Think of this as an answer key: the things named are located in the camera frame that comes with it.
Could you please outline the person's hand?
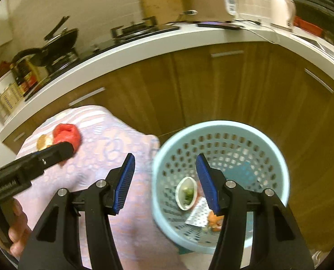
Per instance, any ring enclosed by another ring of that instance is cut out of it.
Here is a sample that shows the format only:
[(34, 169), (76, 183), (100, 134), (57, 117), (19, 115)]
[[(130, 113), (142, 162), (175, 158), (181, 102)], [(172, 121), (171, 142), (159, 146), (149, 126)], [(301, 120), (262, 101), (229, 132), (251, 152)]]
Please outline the person's hand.
[(7, 202), (7, 205), (9, 206), (9, 212), (13, 213), (12, 222), (8, 230), (12, 245), (4, 246), (0, 237), (0, 248), (19, 260), (31, 234), (31, 229), (27, 225), (28, 218), (23, 212), (21, 204), (15, 198), (12, 198), (11, 201)]

